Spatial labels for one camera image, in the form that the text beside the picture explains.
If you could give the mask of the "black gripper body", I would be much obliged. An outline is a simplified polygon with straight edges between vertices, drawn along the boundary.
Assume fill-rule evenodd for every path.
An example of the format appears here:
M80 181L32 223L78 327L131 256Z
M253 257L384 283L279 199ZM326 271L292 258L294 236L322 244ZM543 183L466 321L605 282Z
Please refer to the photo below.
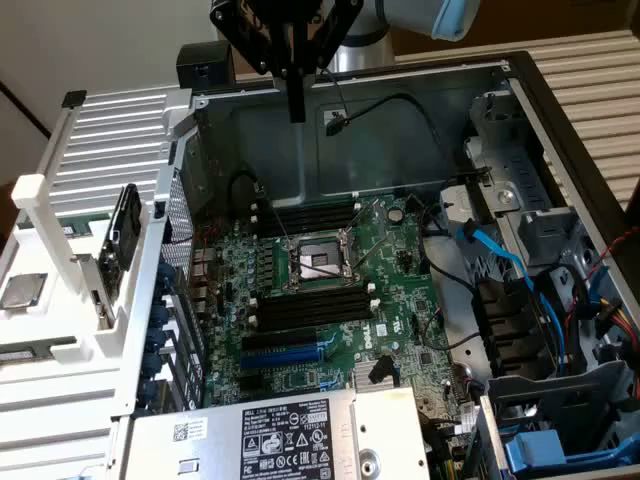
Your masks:
M253 68L325 68L350 30L350 3L334 1L312 36L321 1L226 1L224 37Z

